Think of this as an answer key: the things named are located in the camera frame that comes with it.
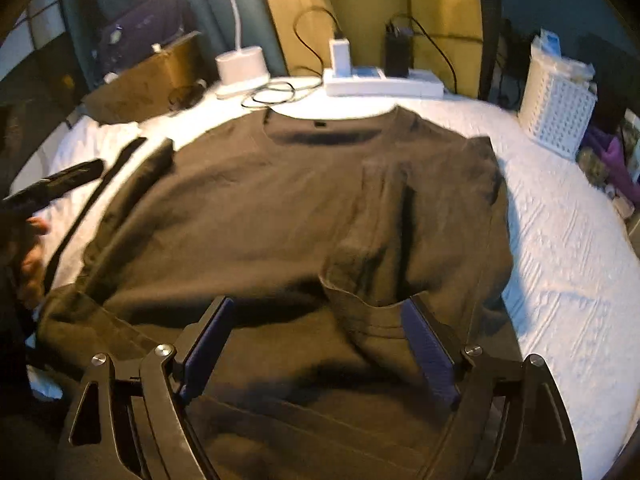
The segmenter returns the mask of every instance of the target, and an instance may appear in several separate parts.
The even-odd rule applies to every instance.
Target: perforated plastic basket
[[[518,120],[533,140],[575,160],[597,98],[532,59]]]

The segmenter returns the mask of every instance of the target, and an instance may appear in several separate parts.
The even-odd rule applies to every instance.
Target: desk lamp
[[[236,22],[236,49],[216,57],[220,85],[218,98],[227,98],[266,85],[271,78],[261,47],[242,48],[242,21],[236,0],[230,0]]]

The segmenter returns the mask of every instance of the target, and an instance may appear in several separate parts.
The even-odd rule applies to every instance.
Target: white blanket
[[[514,268],[503,298],[523,354],[544,356],[554,374],[574,428],[584,480],[601,479],[638,421],[640,264],[618,216],[575,164],[530,142],[514,116],[489,104],[458,98],[330,98],[317,91],[274,108],[297,118],[343,119],[381,114],[395,104],[466,137],[491,138],[510,190]],[[78,275],[82,250],[107,204],[162,139],[169,137],[180,148],[244,113],[239,99],[218,101],[210,94],[193,110],[140,126],[99,128],[89,119],[78,124],[62,143],[52,171],[95,156],[113,163],[133,136],[149,141],[82,223],[54,284],[71,283]],[[48,255],[94,186],[77,190],[45,212],[54,226],[47,237]]]

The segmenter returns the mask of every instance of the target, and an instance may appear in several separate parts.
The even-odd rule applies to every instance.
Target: power strip
[[[377,67],[354,67],[351,77],[336,77],[324,70],[324,90],[329,96],[388,96],[442,99],[444,85],[430,70],[409,70],[408,78],[386,77]]]

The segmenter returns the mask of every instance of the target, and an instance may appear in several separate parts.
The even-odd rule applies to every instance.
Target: purple cloth
[[[620,193],[635,205],[640,205],[640,186],[631,180],[631,176],[626,170],[625,155],[620,139],[606,134],[595,126],[589,126],[581,146],[591,148],[609,168],[609,183],[616,186]]]

